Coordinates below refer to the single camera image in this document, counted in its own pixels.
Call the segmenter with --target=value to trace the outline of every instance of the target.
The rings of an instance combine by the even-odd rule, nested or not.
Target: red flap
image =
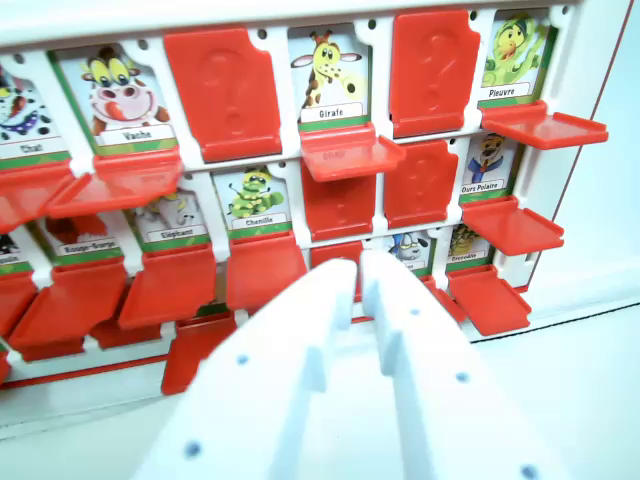
[[[403,146],[407,158],[385,176],[384,213],[389,228],[446,220],[453,194],[458,156],[447,142]]]
[[[467,314],[464,313],[464,310],[462,310],[449,295],[447,295],[447,292],[436,287],[436,281],[433,277],[427,277],[422,283],[424,283],[424,286],[429,289],[433,296],[436,297],[436,300],[440,302],[440,305],[449,312],[449,315],[451,315],[456,322],[464,322],[464,319],[467,318]]]
[[[328,245],[326,247],[317,247],[311,249],[311,268],[315,268],[333,258],[345,258],[352,260],[360,265],[360,254],[362,253],[362,242],[346,242],[336,245]],[[362,288],[360,278],[356,281],[356,292],[353,299],[354,302],[362,301]]]
[[[531,307],[493,265],[449,273],[449,289],[482,335],[495,335],[529,326]]]
[[[607,126],[564,113],[547,115],[547,104],[482,109],[482,128],[540,150],[606,142]]]
[[[164,45],[205,162],[282,151],[271,56],[246,28],[172,33]]]
[[[72,180],[68,162],[2,172],[0,233],[43,216],[47,202]]]
[[[171,342],[167,366],[162,379],[162,393],[173,395],[184,392],[198,371],[201,360],[236,330],[233,315],[222,320],[178,329]]]
[[[11,371],[11,365],[7,362],[8,352],[0,353],[0,385],[2,382],[9,376],[9,372]]]
[[[195,316],[215,297],[216,260],[211,244],[147,253],[118,323],[139,328]]]
[[[316,182],[300,164],[302,193],[313,241],[370,233],[376,202],[376,177]]]
[[[390,108],[395,137],[464,125],[480,34],[467,10],[398,15],[393,25]]]
[[[306,272],[292,232],[233,242],[227,261],[227,306],[231,310],[261,308]]]
[[[564,229],[542,215],[518,208],[515,197],[462,205],[462,221],[505,255],[523,255],[564,244]]]
[[[182,174],[178,147],[96,157],[96,173],[83,175],[47,206],[54,218],[76,217],[147,205],[176,191]]]
[[[122,259],[58,267],[9,337],[16,350],[81,338],[111,318],[127,281]]]
[[[302,159],[316,182],[389,172],[406,153],[391,140],[376,137],[373,124],[300,133]]]
[[[16,322],[38,293],[31,272],[0,277],[0,337],[11,332]]]

